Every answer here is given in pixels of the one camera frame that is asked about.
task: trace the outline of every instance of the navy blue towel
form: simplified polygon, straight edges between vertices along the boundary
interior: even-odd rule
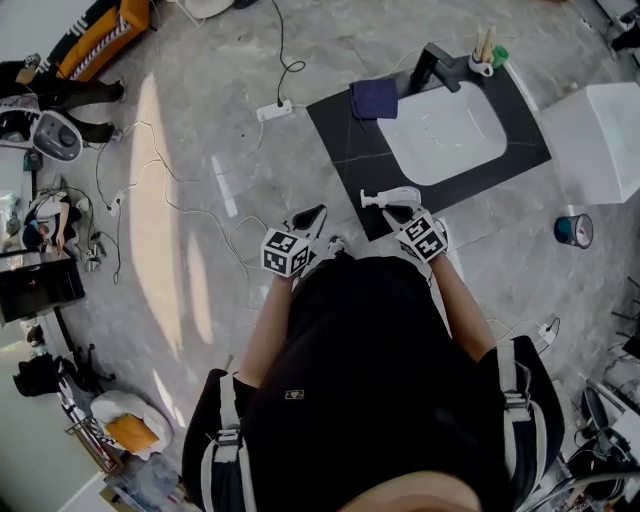
[[[396,119],[398,91],[393,79],[361,80],[349,86],[351,111],[357,119]]]

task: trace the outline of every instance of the orange couch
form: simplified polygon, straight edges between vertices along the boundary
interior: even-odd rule
[[[149,0],[97,0],[41,63],[40,71],[86,82],[149,28]]]

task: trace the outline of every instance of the black faucet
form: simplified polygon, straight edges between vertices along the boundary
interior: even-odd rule
[[[411,73],[409,90],[412,93],[419,92],[433,74],[451,92],[458,92],[460,90],[460,82],[451,71],[454,65],[455,60],[451,55],[435,44],[429,43],[422,49],[416,69]]]

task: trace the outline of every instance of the black countertop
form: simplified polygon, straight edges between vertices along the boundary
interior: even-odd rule
[[[467,60],[468,57],[456,59],[453,72],[459,81],[472,82],[482,89],[505,131],[507,148],[495,160],[435,185],[418,185],[403,174],[377,120],[358,121],[353,117],[348,90],[308,107],[369,241],[391,233],[391,228],[379,208],[362,208],[361,189],[371,196],[395,187],[416,187],[422,194],[423,206],[436,213],[551,159],[529,106],[507,70],[502,67],[495,70],[493,77],[485,78],[472,72]],[[409,73],[389,78],[395,79],[400,98],[411,95]],[[432,79],[419,92],[435,87],[441,85]]]

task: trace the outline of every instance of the white cup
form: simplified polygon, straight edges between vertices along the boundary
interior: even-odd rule
[[[482,76],[487,78],[493,76],[493,66],[488,62],[476,60],[473,54],[469,55],[469,69],[474,73],[480,73]]]

